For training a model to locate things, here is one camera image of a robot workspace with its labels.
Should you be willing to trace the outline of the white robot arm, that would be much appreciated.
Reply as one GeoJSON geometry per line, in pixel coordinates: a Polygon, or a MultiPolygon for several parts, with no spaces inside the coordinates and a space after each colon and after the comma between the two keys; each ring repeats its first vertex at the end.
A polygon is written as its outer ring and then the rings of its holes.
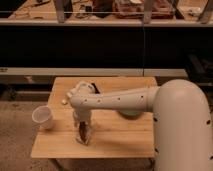
{"type": "Polygon", "coordinates": [[[155,171],[213,171],[210,109],[196,84],[176,79],[160,87],[93,94],[82,82],[68,97],[80,120],[92,109],[151,112],[155,119],[155,171]]]}

